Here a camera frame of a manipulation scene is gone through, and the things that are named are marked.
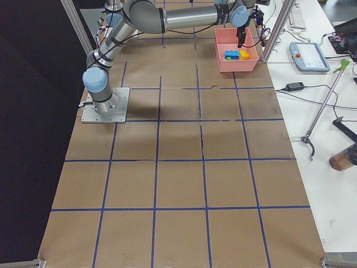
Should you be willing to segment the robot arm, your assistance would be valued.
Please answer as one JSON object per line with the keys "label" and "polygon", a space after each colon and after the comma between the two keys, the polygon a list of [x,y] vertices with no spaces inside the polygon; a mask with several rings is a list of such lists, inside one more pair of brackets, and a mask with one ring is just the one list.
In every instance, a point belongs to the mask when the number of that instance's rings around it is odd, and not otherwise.
{"label": "robot arm", "polygon": [[105,41],[87,57],[83,73],[84,87],[89,92],[94,111],[100,116],[119,109],[120,98],[109,85],[109,69],[121,46],[141,34],[164,34],[189,27],[210,27],[231,23],[238,30],[238,44],[243,45],[245,28],[249,26],[255,1],[217,1],[210,6],[166,11],[154,1],[128,1],[121,9],[121,18]]}

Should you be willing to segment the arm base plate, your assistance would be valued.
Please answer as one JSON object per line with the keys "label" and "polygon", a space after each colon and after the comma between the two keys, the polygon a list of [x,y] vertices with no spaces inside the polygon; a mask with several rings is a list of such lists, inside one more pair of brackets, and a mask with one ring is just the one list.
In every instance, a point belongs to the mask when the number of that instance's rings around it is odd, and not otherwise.
{"label": "arm base plate", "polygon": [[81,117],[82,123],[125,123],[127,117],[129,88],[111,88],[113,94],[110,100],[98,103],[92,100],[88,93],[87,102]]}

